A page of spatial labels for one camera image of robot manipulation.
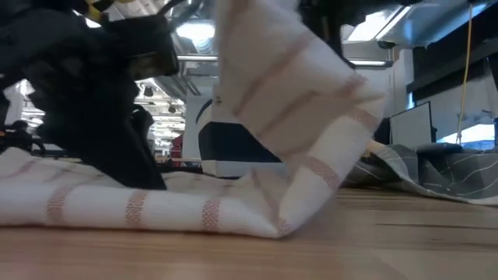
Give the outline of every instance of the gray cloth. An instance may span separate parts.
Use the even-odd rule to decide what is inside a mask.
[[[345,182],[498,205],[498,150],[464,150],[447,143],[417,149],[389,145],[361,159]]]

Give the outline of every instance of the desk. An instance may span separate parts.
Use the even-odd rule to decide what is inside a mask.
[[[498,209],[341,190],[294,236],[0,229],[0,279],[498,278]]]

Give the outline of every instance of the folded towel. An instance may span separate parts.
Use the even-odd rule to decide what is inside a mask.
[[[382,118],[373,89],[312,34],[289,0],[219,0],[219,105],[289,168],[239,180],[189,173],[134,190],[89,166],[0,156],[0,225],[239,233],[277,238],[328,201]]]

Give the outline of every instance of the patterned cloth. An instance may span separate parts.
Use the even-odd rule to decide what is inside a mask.
[[[358,162],[346,183],[498,205],[497,152],[464,150],[455,144],[424,145],[416,150],[387,146]]]
[[[219,0],[219,102],[290,169],[237,181],[189,173],[169,191],[119,186],[89,166],[0,156],[0,224],[208,231],[277,238],[336,192],[385,95],[312,34],[290,0]]]

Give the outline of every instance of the table surface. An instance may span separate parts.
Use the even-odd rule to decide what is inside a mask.
[[[340,190],[284,240],[0,229],[0,279],[498,279],[498,208]]]

